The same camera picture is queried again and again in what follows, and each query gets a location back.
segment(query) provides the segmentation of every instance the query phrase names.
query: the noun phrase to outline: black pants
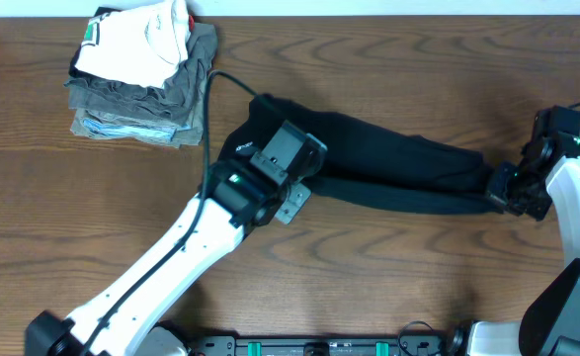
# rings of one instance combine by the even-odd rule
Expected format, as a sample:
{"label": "black pants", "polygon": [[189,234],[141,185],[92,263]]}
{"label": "black pants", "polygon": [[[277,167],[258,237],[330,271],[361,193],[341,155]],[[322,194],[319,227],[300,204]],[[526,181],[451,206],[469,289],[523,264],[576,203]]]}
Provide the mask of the black pants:
{"label": "black pants", "polygon": [[423,214],[499,212],[484,198],[493,169],[479,152],[407,136],[339,113],[308,110],[265,95],[284,117],[250,102],[250,117],[226,140],[219,159],[263,149],[285,119],[327,145],[322,170],[303,183],[313,193],[367,207]]}

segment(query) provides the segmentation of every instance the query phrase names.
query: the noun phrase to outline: clothing pile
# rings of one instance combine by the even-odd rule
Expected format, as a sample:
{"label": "clothing pile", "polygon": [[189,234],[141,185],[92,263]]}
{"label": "clothing pile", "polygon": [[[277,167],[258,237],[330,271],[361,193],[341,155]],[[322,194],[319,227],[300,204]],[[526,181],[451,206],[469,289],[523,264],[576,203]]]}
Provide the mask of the clothing pile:
{"label": "clothing pile", "polygon": [[70,63],[71,130],[94,139],[133,137],[199,144],[213,25],[194,23],[184,0],[133,10],[99,8]]}

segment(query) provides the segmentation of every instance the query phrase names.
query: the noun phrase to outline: folded clothes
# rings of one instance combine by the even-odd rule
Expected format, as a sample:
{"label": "folded clothes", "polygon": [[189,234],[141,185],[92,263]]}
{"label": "folded clothes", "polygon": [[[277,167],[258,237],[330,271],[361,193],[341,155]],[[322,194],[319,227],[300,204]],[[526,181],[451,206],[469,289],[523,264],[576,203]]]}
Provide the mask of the folded clothes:
{"label": "folded clothes", "polygon": [[76,67],[109,80],[162,88],[187,59],[184,0],[108,12],[88,24]]}
{"label": "folded clothes", "polygon": [[[201,88],[205,86],[206,81],[201,84]],[[144,126],[135,119],[78,108],[70,130],[76,135],[93,139],[133,137],[146,143],[176,148],[183,144],[198,145],[202,140],[204,131],[202,122],[203,108],[204,94],[201,90],[198,93],[198,101],[189,112],[193,126],[187,130],[176,130],[172,127]]]}
{"label": "folded clothes", "polygon": [[[217,51],[217,34],[213,25],[195,24],[187,41],[189,59],[165,82],[164,89],[130,85],[106,80],[82,72],[74,66],[78,51],[70,65],[70,78],[64,84],[71,89],[70,109],[91,108],[141,121],[154,120],[158,125],[185,128],[186,119],[196,102],[196,89],[206,80]],[[73,98],[73,93],[80,95]]]}
{"label": "folded clothes", "polygon": [[186,43],[188,59],[164,88],[142,87],[107,80],[70,65],[69,107],[77,110],[72,132],[97,139],[134,137],[179,147],[202,139],[202,100],[207,73],[217,50],[213,25],[195,24]]}
{"label": "folded clothes", "polygon": [[320,172],[303,180],[313,193],[372,208],[421,214],[499,212],[484,197],[493,169],[479,152],[380,128],[339,113],[308,110],[265,96],[278,114],[250,102],[250,116],[228,136],[219,159],[263,149],[288,118],[327,145]]}

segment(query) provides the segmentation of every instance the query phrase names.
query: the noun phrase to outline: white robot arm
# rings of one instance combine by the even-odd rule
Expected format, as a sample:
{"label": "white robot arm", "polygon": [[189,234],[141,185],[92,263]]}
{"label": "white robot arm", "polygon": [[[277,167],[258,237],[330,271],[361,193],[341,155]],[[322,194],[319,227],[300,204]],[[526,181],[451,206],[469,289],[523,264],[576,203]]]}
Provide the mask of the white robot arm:
{"label": "white robot arm", "polygon": [[65,320],[40,314],[27,328],[26,355],[134,355],[164,312],[256,226],[292,220],[311,194],[300,180],[320,169],[325,153],[322,142],[285,122],[263,150],[217,161],[206,173],[204,208],[194,197],[131,268]]}
{"label": "white robot arm", "polygon": [[[580,114],[573,110],[555,107],[539,112],[520,166],[503,163],[490,182],[490,198],[516,215],[525,213],[541,220],[551,202],[555,205],[566,270],[523,320],[472,325],[466,355],[580,354],[580,274],[569,272],[580,269],[579,124]],[[548,307],[549,315],[538,315],[542,306]],[[536,321],[551,316],[554,322]]]}

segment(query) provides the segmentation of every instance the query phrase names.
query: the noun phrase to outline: wood grain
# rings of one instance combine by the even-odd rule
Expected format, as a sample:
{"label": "wood grain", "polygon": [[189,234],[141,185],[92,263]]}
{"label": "wood grain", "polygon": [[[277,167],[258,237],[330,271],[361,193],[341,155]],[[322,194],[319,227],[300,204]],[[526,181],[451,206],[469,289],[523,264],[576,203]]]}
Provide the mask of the wood grain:
{"label": "wood grain", "polygon": [[[260,92],[518,159],[536,110],[580,101],[580,17],[207,18],[215,66]],[[194,194],[201,150],[73,136],[61,84],[85,19],[0,19],[0,355],[152,245]],[[217,81],[211,147],[249,98]],[[432,217],[313,198],[256,230],[168,313],[185,329],[395,333],[512,320],[561,270],[556,216]]]}

